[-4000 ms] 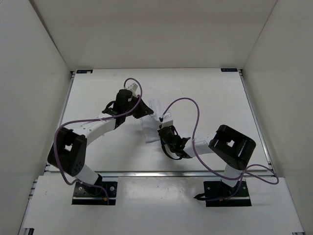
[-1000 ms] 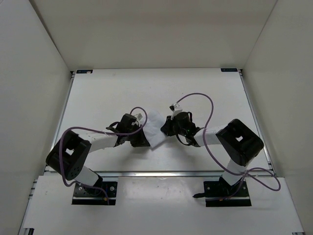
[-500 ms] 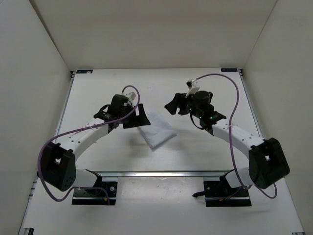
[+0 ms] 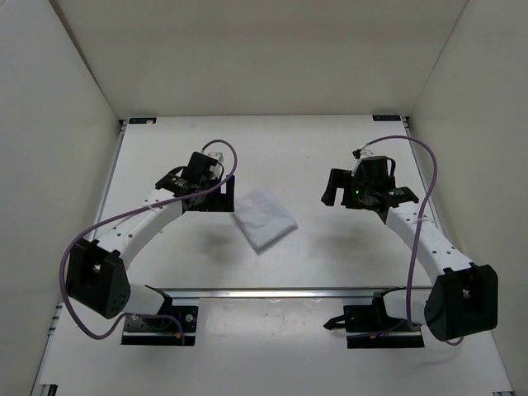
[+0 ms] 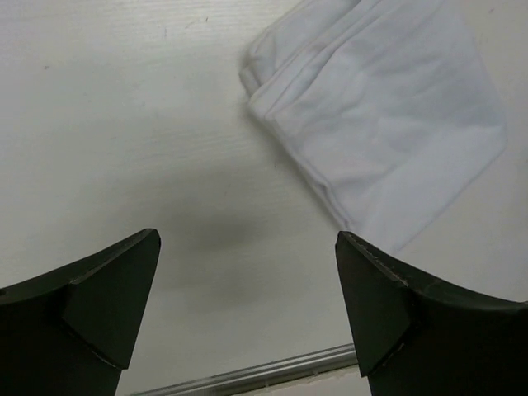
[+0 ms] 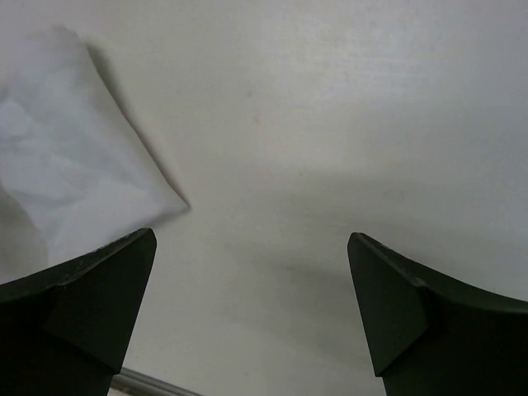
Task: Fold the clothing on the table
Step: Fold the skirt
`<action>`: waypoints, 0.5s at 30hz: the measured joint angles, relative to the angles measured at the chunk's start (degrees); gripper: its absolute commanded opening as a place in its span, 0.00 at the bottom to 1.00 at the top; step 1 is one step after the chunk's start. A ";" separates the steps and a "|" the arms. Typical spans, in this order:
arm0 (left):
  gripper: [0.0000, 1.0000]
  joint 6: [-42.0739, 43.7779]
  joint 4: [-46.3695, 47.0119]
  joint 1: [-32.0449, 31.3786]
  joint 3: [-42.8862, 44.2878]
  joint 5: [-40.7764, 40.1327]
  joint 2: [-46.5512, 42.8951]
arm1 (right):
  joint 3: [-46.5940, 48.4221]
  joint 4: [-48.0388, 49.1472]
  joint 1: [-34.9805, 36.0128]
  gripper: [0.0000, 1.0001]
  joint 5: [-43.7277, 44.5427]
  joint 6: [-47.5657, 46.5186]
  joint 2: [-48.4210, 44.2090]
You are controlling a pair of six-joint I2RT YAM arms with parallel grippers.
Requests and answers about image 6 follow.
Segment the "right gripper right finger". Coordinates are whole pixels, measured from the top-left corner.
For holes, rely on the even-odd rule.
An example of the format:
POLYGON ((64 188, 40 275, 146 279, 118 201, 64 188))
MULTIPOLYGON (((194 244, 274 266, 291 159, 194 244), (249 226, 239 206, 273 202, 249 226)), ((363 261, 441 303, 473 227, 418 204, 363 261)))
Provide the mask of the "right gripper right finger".
POLYGON ((388 395, 525 395, 527 303, 456 280, 364 233, 347 244, 375 376, 388 395))

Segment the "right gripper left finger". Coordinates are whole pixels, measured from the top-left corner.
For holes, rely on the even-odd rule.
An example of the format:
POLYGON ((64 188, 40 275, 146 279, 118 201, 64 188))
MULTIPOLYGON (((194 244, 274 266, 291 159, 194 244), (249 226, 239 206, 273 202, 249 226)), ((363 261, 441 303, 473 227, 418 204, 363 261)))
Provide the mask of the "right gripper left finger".
POLYGON ((157 240, 140 229, 1 286, 1 393, 106 395, 121 371, 157 240))

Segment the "white skirt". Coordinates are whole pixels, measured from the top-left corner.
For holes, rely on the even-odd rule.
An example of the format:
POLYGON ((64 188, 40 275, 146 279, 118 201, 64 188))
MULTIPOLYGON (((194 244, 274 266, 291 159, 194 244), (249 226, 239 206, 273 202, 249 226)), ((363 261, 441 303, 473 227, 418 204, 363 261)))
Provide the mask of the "white skirt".
POLYGON ((58 265, 187 208, 100 78, 54 26, 1 86, 1 277, 58 265))

